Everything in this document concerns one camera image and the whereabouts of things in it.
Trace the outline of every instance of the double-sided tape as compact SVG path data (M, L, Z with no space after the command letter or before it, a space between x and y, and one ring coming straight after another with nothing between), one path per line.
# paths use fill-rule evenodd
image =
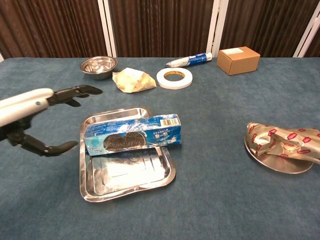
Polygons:
M169 81L165 77L171 74L178 74L183 77L179 81ZM165 89L184 89L192 83L192 73L181 67L164 68L156 74L159 85Z

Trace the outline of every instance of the metal tray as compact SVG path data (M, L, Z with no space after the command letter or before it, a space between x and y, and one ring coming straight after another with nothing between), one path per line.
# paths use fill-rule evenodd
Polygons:
M80 133L80 193L88 202L107 200L165 186L176 176L176 168L165 147L155 147L108 155L89 156L84 135L96 123L151 116L145 107L122 108L89 116Z
M308 171L312 166L312 161L299 160L295 158L281 157L278 155L261 154L260 156L254 154L244 137L244 145L250 155L262 165L285 174L301 174Z

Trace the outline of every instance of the cardboard box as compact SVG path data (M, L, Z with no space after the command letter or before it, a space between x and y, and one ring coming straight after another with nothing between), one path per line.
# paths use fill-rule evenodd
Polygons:
M259 53L242 46L219 50L216 65L231 76L256 71L259 59Z

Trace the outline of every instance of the crumpled wrapper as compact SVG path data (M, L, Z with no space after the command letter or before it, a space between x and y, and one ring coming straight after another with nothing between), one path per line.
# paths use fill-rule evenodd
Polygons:
M315 128L280 128L249 122L245 139L258 156L271 154L320 164L320 131Z
M156 81L149 74L129 67L121 72L113 72L112 80L118 89L128 94L157 87Z

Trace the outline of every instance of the silver rectangular tray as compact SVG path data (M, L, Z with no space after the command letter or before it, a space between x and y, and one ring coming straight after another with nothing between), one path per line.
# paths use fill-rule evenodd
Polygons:
M165 147L90 156L84 135L89 125L151 116L145 107L122 108L87 117L80 133L80 193L88 202L107 200L168 185L176 168Z

